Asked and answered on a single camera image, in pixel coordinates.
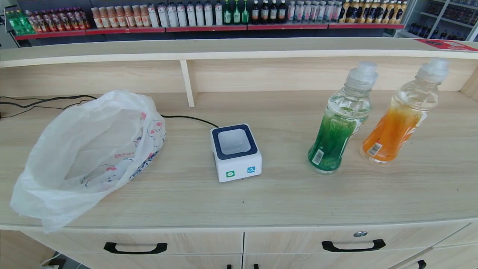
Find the barcode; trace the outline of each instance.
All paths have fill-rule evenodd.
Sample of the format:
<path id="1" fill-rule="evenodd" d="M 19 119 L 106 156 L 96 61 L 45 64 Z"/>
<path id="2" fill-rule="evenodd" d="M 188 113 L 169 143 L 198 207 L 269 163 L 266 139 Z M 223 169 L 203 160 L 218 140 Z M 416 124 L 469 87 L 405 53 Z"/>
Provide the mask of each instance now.
<path id="1" fill-rule="evenodd" d="M 375 143 L 375 145 L 373 145 L 373 147 L 371 149 L 369 149 L 369 151 L 367 153 L 374 157 L 375 155 L 377 155 L 377 153 L 379 152 L 379 150 L 381 148 L 382 148 L 381 144 Z"/>
<path id="2" fill-rule="evenodd" d="M 324 152 L 322 150 L 318 149 L 317 153 L 315 154 L 314 159 L 312 160 L 312 162 L 315 163 L 315 165 L 319 165 L 323 156 L 324 156 Z"/>

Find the green drink bottle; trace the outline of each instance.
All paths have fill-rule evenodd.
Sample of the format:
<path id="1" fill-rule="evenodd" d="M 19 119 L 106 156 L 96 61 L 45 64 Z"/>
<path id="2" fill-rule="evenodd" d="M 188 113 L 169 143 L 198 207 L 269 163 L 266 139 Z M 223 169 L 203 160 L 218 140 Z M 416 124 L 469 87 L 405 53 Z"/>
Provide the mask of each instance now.
<path id="1" fill-rule="evenodd" d="M 377 81 L 377 65 L 360 62 L 348 74 L 344 87 L 328 100 L 308 159 L 317 173 L 330 175 L 342 162 L 347 142 L 369 117 L 370 91 Z"/>

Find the wooden counter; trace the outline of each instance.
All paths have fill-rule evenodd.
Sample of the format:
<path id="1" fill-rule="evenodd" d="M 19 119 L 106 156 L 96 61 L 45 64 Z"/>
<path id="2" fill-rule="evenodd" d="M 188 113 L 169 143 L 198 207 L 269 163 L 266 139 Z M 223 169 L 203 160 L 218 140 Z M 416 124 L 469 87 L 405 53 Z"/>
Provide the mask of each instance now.
<path id="1" fill-rule="evenodd" d="M 234 44 L 243 40 L 194 41 L 194 46 L 167 41 L 157 52 L 150 46 L 155 42 L 117 42 L 110 50 L 105 43 L 94 44 L 93 56 L 80 52 L 91 44 L 29 49 L 43 51 L 47 57 L 41 58 L 27 50 L 21 55 L 1 51 L 0 95 L 98 95 L 121 85 L 151 96 L 161 114 L 191 115 L 220 126 L 248 123 L 263 156 L 262 174 L 219 183 L 211 127 L 166 119 L 163 149 L 145 171 L 59 233 L 44 235 L 40 220 L 9 207 L 31 148 L 60 113 L 36 108 L 0 119 L 0 229 L 20 230 L 93 269 L 153 264 L 172 269 L 227 264 L 233 269 L 254 264 L 263 269 L 387 269 L 422 256 L 437 259 L 432 264 L 441 269 L 438 258 L 447 248 L 478 267 L 473 254 L 478 243 L 477 53 L 387 38 L 264 39 L 242 46 Z M 76 48 L 76 55 L 63 51 L 68 46 Z M 263 59 L 247 59 L 249 52 L 264 55 L 265 50 Z M 154 61 L 143 61 L 147 56 Z M 392 90 L 413 79 L 433 56 L 451 62 L 440 86 L 440 105 L 390 165 L 362 159 L 359 145 L 385 112 Z M 307 151 L 328 97 L 359 60 L 379 64 L 373 109 L 351 139 L 339 171 L 318 175 L 308 165 Z M 8 116 L 19 110 L 2 105 L 0 112 Z M 352 236 L 359 231 L 369 235 Z M 377 239 L 386 247 L 363 254 L 329 253 L 321 244 L 329 240 L 342 248 L 362 248 Z M 105 242 L 118 242 L 151 250 L 163 241 L 168 250 L 147 259 L 103 249 Z M 470 247 L 457 250 L 457 245 Z"/>

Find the counter top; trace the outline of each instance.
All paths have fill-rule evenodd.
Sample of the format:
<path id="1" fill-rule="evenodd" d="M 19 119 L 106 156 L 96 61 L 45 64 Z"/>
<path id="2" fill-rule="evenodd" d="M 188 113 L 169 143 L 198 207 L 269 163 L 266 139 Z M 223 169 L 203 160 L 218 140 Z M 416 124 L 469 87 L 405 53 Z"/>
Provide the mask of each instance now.
<path id="1" fill-rule="evenodd" d="M 150 95 L 166 115 L 191 115 L 221 126 L 248 123 L 263 155 L 262 174 L 219 183 L 210 126 L 166 119 L 167 139 L 148 168 L 67 227 L 233 229 L 478 217 L 478 102 L 460 92 L 441 92 L 440 105 L 399 157 L 389 166 L 377 166 L 360 157 L 359 145 L 383 115 L 392 92 L 373 92 L 370 118 L 351 139 L 341 169 L 321 176 L 309 167 L 306 154 L 331 94 L 202 93 L 195 108 L 187 107 L 183 94 Z M 5 109 L 6 116 L 15 112 Z M 19 216 L 9 202 L 31 148 L 59 113 L 36 108 L 0 120 L 0 229 L 41 225 Z"/>
<path id="2" fill-rule="evenodd" d="M 478 48 L 475 42 L 461 42 Z M 98 42 L 0 50 L 0 68 L 61 63 L 397 56 L 478 59 L 476 52 L 440 50 L 409 38 L 262 38 Z"/>

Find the white plastic bag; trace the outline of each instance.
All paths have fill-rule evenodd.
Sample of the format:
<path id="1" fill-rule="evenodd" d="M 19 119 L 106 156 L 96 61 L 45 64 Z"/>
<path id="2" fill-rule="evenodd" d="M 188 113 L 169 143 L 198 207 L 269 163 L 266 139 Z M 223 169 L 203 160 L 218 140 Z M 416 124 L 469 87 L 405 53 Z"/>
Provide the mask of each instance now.
<path id="1" fill-rule="evenodd" d="M 111 91 L 68 108 L 30 152 L 10 206 L 42 219 L 46 233 L 58 230 L 148 166 L 165 136 L 164 119 L 144 95 Z"/>

